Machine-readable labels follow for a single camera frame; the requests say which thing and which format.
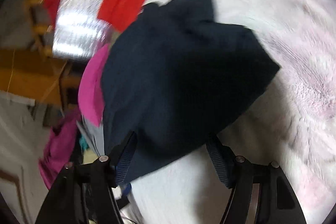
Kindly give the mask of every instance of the silver rivet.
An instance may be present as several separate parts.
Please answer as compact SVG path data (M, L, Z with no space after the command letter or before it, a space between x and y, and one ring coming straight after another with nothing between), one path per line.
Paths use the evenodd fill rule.
M103 155L103 156L100 156L100 157L99 157L99 161L100 161L100 162L105 162L105 161L107 161L108 159L109 159L109 157L106 156L106 155Z
M244 158L243 156L237 156L237 157L236 157L236 161L242 163L242 162L245 161L245 158Z
M272 165L274 168L278 168L278 167L280 166L279 163L277 163L276 161L271 162L271 165Z
M64 165L64 167L65 167L65 169L69 169L69 168L71 168L71 167L73 167L73 163L70 161L70 162L67 162L65 165Z

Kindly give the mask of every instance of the black cloth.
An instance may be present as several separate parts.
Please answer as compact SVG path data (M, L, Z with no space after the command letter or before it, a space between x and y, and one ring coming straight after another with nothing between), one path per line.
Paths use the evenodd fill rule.
M211 0L147 4L103 70L105 153L134 131L124 183L155 171L234 122L278 69L250 29L214 22Z

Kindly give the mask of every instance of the white fur blanket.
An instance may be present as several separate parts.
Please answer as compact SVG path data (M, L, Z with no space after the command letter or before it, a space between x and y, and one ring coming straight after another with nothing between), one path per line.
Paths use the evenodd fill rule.
M213 2L218 22L254 30L282 67L220 138L253 163L278 161L307 223L322 223L336 202L336 1ZM230 194L204 147L132 185L148 224L218 224Z

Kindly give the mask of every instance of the pink cloth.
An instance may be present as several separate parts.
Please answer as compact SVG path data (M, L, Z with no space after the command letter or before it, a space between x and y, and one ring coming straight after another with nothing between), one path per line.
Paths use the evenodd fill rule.
M43 159L39 159L40 173L48 189L70 159L77 135L76 121L81 117L79 109L76 108L50 130L48 143L43 150Z
M100 79L109 56L109 45L104 45L88 62L78 91L78 105L82 115L99 126L105 107Z

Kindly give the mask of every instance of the silver metallic surface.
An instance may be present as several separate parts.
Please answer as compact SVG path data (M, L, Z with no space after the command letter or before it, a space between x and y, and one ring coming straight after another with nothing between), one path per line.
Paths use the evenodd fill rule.
M65 165L64 165L64 167L65 167L65 169L69 169L69 168L71 168L71 167L73 167L73 163L70 161L70 162L67 162Z
M271 162L271 165L274 167L274 168L279 168L279 163L277 163L276 161L273 161Z
M111 25L97 19L102 1L60 1L52 47L54 56L88 60L110 40Z
M237 156L236 161L242 163L245 161L245 158L243 156Z
M100 157L99 157L99 161L100 161L100 162L105 162L105 161L107 161L108 159L109 159L109 157L106 156L106 155L103 155L103 156L100 156Z

